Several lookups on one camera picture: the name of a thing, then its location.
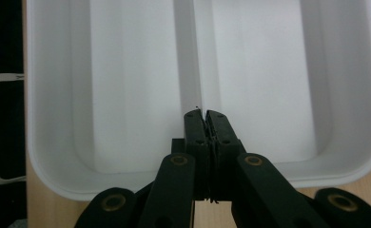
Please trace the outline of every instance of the white object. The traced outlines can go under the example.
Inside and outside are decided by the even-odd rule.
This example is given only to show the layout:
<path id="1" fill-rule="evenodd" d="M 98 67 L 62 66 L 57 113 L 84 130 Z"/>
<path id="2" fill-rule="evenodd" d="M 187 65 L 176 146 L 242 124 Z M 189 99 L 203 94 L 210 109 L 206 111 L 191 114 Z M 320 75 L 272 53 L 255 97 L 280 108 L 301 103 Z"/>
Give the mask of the white object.
<path id="1" fill-rule="evenodd" d="M 153 181 L 224 113 L 295 187 L 371 170 L 371 1 L 28 0 L 28 149 L 61 196 Z"/>

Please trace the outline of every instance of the brass ring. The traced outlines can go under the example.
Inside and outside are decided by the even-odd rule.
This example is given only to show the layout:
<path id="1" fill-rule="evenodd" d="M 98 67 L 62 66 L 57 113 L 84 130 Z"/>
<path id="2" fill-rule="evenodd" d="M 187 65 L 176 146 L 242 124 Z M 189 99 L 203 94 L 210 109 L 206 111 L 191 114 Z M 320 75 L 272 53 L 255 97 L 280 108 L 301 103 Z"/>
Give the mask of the brass ring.
<path id="1" fill-rule="evenodd" d="M 113 212 L 120 210 L 125 204 L 126 197 L 122 194 L 113 194 L 103 199 L 102 208 L 107 212 Z"/>
<path id="2" fill-rule="evenodd" d="M 245 157 L 244 161 L 250 165 L 254 165 L 254 166 L 258 166 L 258 165 L 261 165 L 263 163 L 263 160 L 261 160 L 259 157 L 257 156 L 248 156 L 248 157 Z"/>
<path id="3" fill-rule="evenodd" d="M 174 156 L 170 159 L 172 163 L 175 165 L 185 165 L 188 163 L 188 159 L 186 157 L 183 157 L 181 155 Z"/>
<path id="4" fill-rule="evenodd" d="M 345 196 L 331 194 L 327 197 L 327 199 L 331 204 L 342 209 L 343 211 L 354 212 L 358 210 L 358 204 Z"/>

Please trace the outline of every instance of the white container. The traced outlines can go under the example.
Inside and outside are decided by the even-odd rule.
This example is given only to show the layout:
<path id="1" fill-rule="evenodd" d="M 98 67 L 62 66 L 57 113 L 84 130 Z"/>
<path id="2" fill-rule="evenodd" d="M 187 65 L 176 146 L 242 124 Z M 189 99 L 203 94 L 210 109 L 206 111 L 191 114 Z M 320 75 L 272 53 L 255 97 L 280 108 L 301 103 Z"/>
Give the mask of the white container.
<path id="1" fill-rule="evenodd" d="M 28 149 L 59 195 L 154 180 L 224 113 L 295 187 L 371 170 L 371 1 L 28 0 Z"/>

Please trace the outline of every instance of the white plastic tray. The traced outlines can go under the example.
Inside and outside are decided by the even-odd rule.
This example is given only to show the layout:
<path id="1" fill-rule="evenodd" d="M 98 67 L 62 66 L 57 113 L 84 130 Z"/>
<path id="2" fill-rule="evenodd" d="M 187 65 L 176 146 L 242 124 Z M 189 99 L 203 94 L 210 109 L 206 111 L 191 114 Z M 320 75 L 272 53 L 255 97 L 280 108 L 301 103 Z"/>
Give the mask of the white plastic tray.
<path id="1" fill-rule="evenodd" d="M 296 187 L 371 170 L 371 1 L 28 0 L 28 149 L 53 191 L 153 181 L 223 112 Z"/>

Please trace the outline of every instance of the wooden table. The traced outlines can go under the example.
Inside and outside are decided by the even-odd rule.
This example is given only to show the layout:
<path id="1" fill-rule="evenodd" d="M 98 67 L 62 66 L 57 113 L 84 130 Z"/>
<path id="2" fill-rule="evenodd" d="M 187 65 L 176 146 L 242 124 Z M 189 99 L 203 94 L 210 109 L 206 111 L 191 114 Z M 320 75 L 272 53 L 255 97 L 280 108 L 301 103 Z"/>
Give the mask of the wooden table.
<path id="1" fill-rule="evenodd" d="M 27 162 L 28 175 L 28 210 L 30 228 L 65 228 L 73 227 L 76 220 L 87 207 L 87 202 L 64 199 L 49 190 L 35 175 L 31 164 Z M 371 173 L 350 184 L 338 186 L 371 204 Z M 313 197 L 318 188 L 300 189 Z M 195 227 L 231 228 L 236 227 L 230 213 L 230 203 L 197 202 Z"/>

